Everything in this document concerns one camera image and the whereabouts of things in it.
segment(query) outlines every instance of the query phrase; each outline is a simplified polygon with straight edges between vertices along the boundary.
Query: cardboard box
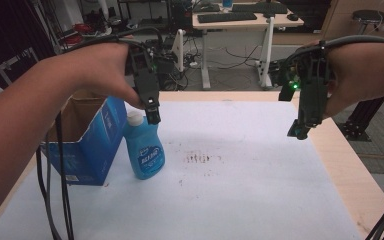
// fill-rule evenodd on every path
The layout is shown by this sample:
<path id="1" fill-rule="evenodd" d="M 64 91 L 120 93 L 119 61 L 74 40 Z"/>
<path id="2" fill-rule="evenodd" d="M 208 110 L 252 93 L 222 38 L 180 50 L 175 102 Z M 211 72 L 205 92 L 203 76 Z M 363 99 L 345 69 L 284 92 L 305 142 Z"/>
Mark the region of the cardboard box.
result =
<path id="1" fill-rule="evenodd" d="M 122 139 L 124 101 L 88 92 L 70 98 L 62 112 L 63 154 L 68 184 L 103 185 Z M 49 159 L 61 174 L 55 126 L 49 133 Z M 46 143 L 41 144 L 46 155 Z"/>

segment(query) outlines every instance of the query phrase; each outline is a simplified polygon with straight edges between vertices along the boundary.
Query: human arm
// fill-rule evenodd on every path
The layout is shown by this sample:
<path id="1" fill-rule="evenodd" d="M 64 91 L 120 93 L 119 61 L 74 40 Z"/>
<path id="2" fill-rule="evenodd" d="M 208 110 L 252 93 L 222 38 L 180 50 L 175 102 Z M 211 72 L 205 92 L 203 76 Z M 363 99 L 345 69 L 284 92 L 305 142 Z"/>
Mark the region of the human arm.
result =
<path id="1" fill-rule="evenodd" d="M 334 48 L 328 61 L 335 74 L 325 117 L 359 101 L 384 96 L 384 43 L 356 43 Z"/>
<path id="2" fill-rule="evenodd" d="M 45 59 L 0 93 L 0 203 L 75 91 L 113 95 L 142 108 L 124 79 L 127 53 L 127 45 L 108 43 Z"/>

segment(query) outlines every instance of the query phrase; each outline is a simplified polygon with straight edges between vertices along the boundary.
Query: white desk leg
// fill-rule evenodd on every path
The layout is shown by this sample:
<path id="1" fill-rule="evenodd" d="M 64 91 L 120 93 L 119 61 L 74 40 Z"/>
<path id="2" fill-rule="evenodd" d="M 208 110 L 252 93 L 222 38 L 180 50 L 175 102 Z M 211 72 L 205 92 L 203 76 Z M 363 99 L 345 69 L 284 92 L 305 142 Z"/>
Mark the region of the white desk leg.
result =
<path id="1" fill-rule="evenodd" d="M 201 59 L 201 77 L 203 90 L 210 90 L 210 76 L 207 67 L 207 30 L 202 30 L 202 59 Z"/>
<path id="2" fill-rule="evenodd" d="M 270 66 L 270 57 L 271 57 L 271 48 L 273 40 L 273 28 L 274 28 L 274 18 L 270 17 L 267 19 L 269 27 L 266 29 L 266 34 L 264 36 L 264 42 L 261 49 L 260 61 L 256 61 L 258 75 L 260 81 L 258 82 L 261 87 L 272 87 L 270 77 L 268 76 L 269 66 Z"/>

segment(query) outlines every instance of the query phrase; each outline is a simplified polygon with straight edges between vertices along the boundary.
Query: keyboard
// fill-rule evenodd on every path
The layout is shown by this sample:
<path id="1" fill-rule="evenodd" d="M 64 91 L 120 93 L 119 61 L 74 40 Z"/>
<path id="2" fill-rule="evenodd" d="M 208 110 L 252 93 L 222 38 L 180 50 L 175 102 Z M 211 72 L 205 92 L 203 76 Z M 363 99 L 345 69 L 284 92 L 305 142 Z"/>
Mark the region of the keyboard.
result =
<path id="1" fill-rule="evenodd" d="M 259 2 L 255 4 L 233 4 L 232 12 L 287 14 L 288 8 L 281 3 Z"/>
<path id="2" fill-rule="evenodd" d="M 252 12 L 211 13 L 198 15 L 198 22 L 200 23 L 246 21 L 255 19 L 257 19 L 257 16 L 255 16 Z"/>

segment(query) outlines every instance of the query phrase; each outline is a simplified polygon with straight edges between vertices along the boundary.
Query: bottle cap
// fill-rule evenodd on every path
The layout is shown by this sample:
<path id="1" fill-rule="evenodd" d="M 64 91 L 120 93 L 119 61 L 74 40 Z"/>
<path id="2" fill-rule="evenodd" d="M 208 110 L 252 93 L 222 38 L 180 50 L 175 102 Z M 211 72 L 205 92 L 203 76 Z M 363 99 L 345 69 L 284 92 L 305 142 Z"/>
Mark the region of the bottle cap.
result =
<path id="1" fill-rule="evenodd" d="M 127 122 L 130 126 L 139 126 L 143 123 L 143 116 L 139 111 L 129 111 L 127 113 Z"/>

